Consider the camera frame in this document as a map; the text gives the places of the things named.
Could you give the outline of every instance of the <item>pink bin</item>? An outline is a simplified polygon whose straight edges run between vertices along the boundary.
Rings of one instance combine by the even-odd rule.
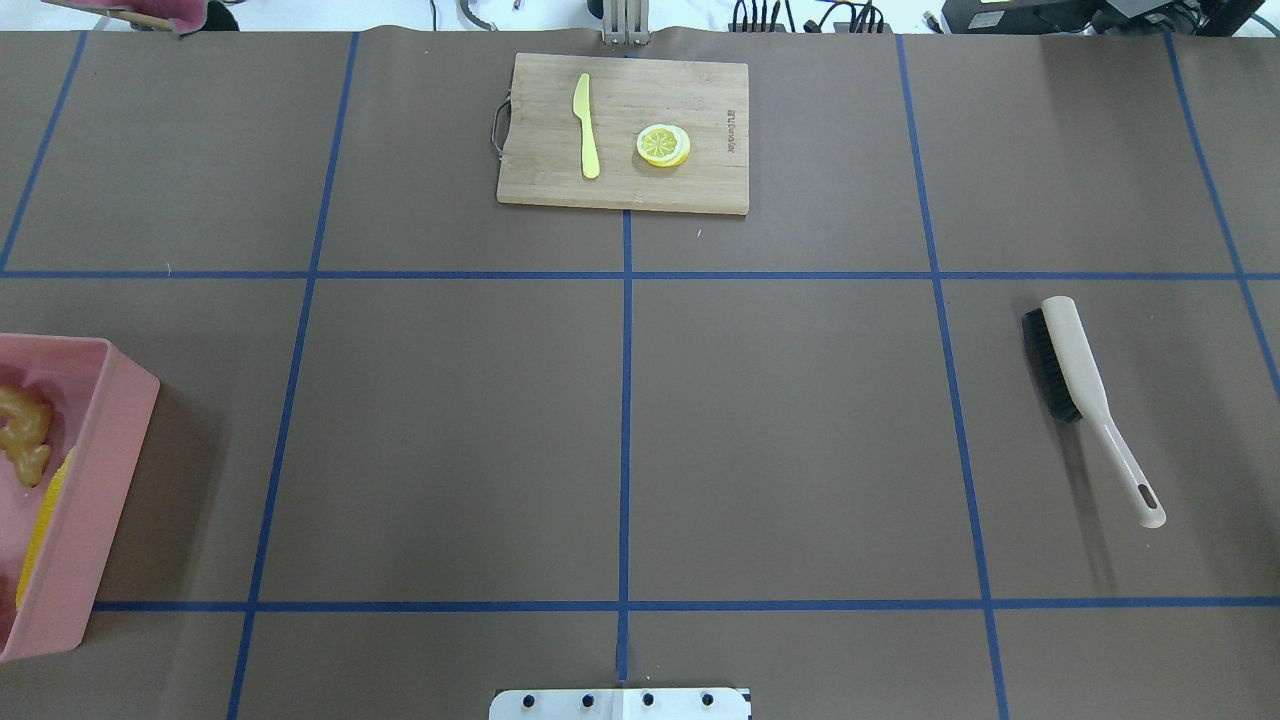
[[[44,480],[27,489],[0,454],[0,662],[70,650],[84,638],[160,380],[110,342],[0,333],[0,384],[54,406]],[[49,479],[76,456],[17,607],[18,577]]]

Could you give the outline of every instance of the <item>white bracket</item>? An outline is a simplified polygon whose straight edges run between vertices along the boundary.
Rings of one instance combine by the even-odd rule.
[[[489,720],[751,720],[751,691],[504,691],[489,705]]]
[[[605,45],[649,45],[649,0],[604,0]]]

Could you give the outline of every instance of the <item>brown toy food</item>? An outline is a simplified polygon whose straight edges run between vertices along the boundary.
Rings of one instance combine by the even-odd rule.
[[[54,409],[40,396],[20,387],[0,386],[0,450],[13,462],[18,482],[28,488],[40,484],[49,462],[50,447],[44,445]]]

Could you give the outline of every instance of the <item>wooden cutting board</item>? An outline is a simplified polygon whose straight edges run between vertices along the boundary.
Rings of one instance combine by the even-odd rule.
[[[591,127],[600,177],[582,177],[582,127],[573,88],[591,76]],[[498,200],[525,205],[745,215],[749,205],[746,65],[520,53],[511,82],[511,132]],[[692,149],[676,168],[654,168],[636,136],[676,124]]]

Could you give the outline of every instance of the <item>lemon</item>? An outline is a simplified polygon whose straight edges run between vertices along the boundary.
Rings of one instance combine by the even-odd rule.
[[[689,159],[692,143],[677,126],[649,126],[636,136],[636,152],[657,168],[673,168]]]

